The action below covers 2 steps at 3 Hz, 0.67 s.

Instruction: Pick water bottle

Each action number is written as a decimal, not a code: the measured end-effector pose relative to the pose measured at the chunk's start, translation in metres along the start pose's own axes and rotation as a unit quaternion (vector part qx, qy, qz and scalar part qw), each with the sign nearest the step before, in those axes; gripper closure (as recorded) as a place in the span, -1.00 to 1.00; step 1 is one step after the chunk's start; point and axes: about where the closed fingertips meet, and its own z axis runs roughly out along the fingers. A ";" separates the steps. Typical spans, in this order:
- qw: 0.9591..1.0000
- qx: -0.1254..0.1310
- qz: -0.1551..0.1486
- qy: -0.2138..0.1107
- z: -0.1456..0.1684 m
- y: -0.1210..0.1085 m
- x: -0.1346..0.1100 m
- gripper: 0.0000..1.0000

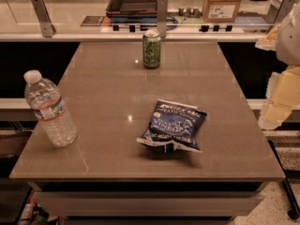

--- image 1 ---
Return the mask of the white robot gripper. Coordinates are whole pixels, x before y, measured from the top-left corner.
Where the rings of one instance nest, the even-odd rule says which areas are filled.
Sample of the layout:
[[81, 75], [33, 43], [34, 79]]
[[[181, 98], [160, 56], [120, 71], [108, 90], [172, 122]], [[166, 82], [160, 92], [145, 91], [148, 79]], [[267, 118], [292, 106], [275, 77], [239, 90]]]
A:
[[[255, 47], [275, 51], [277, 59], [289, 66], [300, 65], [300, 2], [292, 7], [281, 25], [274, 26]], [[274, 130], [300, 104], [300, 67], [287, 67], [282, 73], [273, 72], [268, 81], [266, 100], [262, 104], [259, 127]]]

